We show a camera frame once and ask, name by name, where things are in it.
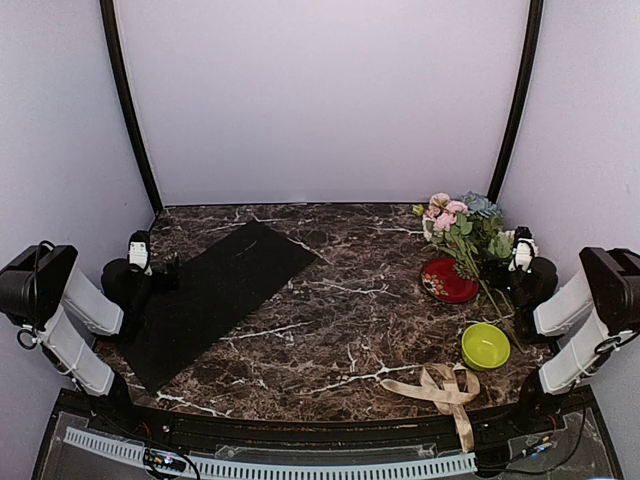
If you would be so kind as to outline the white pink flower bunch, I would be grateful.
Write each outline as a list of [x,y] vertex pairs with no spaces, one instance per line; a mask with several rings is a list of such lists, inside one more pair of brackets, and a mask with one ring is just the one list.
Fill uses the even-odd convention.
[[421,214],[423,235],[439,251],[454,258],[463,279],[479,281],[479,267],[488,259],[508,259],[514,233],[503,229],[503,219],[469,213],[461,201],[431,203]]

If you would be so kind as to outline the black wrapping paper sheet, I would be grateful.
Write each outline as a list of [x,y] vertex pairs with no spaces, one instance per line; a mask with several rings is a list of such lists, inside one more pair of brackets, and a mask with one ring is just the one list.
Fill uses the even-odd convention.
[[154,393],[315,259],[286,236],[251,221],[181,266],[178,289],[151,296],[144,326],[120,348],[121,355]]

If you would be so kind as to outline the pink rose stem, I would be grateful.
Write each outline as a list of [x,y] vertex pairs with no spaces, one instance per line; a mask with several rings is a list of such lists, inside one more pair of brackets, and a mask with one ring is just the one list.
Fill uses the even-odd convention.
[[479,284],[498,316],[499,325],[514,341],[513,314],[505,314],[500,308],[511,306],[500,281],[511,261],[515,233],[504,229],[498,205],[475,192],[457,198],[436,193],[428,203],[414,205],[412,211],[421,218],[426,241],[454,259],[455,274]]

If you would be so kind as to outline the blue hydrangea flower stem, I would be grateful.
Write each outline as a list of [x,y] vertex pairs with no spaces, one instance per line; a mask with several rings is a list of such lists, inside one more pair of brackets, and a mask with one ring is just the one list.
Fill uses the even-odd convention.
[[468,211],[472,215],[486,219],[502,216],[499,206],[485,195],[468,191],[461,195],[460,200],[467,205]]

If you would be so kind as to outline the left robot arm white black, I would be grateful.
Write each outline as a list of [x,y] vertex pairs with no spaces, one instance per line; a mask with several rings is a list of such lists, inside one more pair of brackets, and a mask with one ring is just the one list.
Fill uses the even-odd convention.
[[153,270],[149,241],[139,231],[129,241],[127,257],[109,262],[96,287],[79,267],[74,246],[43,240],[2,268],[1,312],[17,326],[23,349],[41,349],[107,425],[131,436],[141,427],[141,415],[126,381],[97,356],[74,323],[81,321],[106,340],[134,341],[151,296],[178,288],[179,266],[174,257],[164,269]]

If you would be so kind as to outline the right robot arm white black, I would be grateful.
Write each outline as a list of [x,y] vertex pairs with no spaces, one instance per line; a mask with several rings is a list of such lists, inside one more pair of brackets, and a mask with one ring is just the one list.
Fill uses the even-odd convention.
[[639,255],[626,248],[585,247],[579,259],[579,269],[562,287],[555,265],[543,257],[509,273],[512,338],[526,345],[564,344],[527,376],[516,404],[482,416],[482,426],[509,421],[521,434],[534,432],[557,397],[572,394],[614,352],[639,337]]

